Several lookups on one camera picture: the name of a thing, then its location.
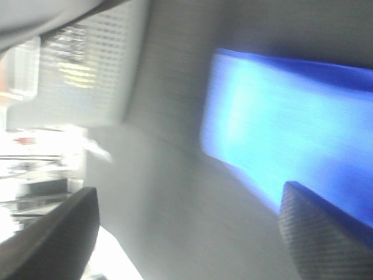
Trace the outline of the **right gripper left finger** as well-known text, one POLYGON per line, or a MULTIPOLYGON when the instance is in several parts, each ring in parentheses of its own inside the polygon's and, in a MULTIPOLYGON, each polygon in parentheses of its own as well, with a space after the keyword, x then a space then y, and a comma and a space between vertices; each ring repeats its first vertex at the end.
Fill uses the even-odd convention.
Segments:
POLYGON ((1 279, 80 279, 99 227, 97 191, 82 188, 1 243, 1 279))

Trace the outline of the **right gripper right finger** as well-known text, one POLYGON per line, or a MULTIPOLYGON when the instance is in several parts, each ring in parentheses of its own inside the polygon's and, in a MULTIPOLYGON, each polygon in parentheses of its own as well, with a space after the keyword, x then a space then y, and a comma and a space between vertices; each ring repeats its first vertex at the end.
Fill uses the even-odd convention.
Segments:
POLYGON ((279 229, 302 279, 372 279, 372 227, 296 181, 283 186, 279 229))

